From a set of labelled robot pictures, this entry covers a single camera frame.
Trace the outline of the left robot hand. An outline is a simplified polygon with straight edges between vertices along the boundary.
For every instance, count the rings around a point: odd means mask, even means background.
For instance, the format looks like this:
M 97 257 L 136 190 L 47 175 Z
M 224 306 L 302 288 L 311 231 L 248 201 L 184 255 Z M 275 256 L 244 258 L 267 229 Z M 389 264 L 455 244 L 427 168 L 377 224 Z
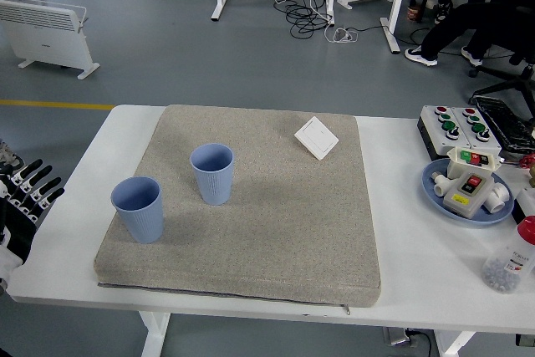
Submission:
M 1 291 L 31 251 L 38 221 L 64 194 L 62 179 L 49 178 L 53 167 L 37 159 L 27 165 L 1 168 Z

